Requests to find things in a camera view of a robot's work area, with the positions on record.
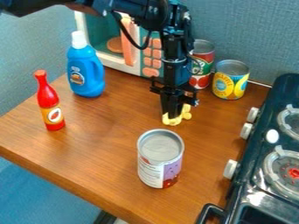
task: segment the stove burner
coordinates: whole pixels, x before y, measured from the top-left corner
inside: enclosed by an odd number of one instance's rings
[[[299,200],[299,153],[276,146],[267,155],[263,170],[266,181],[279,193]]]
[[[289,169],[289,176],[291,176],[293,179],[299,179],[299,169]]]
[[[277,122],[283,132],[299,140],[299,108],[293,108],[292,104],[287,105],[277,116]]]

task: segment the bottle cap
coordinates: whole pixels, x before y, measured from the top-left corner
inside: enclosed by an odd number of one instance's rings
[[[46,70],[42,70],[42,69],[37,70],[37,71],[34,72],[34,76],[35,77],[46,76]]]
[[[82,49],[87,46],[87,39],[83,31],[72,32],[72,46],[76,49]]]

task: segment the yellow can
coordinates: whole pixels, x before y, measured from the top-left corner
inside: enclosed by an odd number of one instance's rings
[[[216,65],[212,91],[221,99],[238,100],[246,90],[249,67],[243,62],[226,59]]]

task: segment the tin can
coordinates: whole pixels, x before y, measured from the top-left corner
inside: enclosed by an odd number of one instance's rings
[[[226,59],[217,63],[212,91],[221,99],[238,100],[246,90],[249,67],[243,62]]]
[[[138,139],[138,176],[151,187],[167,188],[177,183],[184,153],[183,139],[166,129],[153,129]]]
[[[190,84],[197,89],[206,88],[210,83],[210,74],[215,57],[214,44],[204,39],[196,39],[192,57],[198,62],[192,62],[192,72],[198,74],[190,78]]]

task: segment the wooden countertop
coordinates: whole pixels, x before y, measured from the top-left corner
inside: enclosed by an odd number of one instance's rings
[[[247,113],[268,92],[249,84],[242,99],[224,101],[201,90],[193,118],[166,127],[159,96],[140,77],[107,69],[107,89],[97,99],[73,94],[65,76],[52,85],[66,127],[47,131],[34,95],[1,118],[0,156],[131,224],[193,223],[205,203],[225,205],[226,161],[240,156]],[[185,143],[180,180],[163,190],[142,183],[136,169],[136,141],[155,128],[174,130]]]

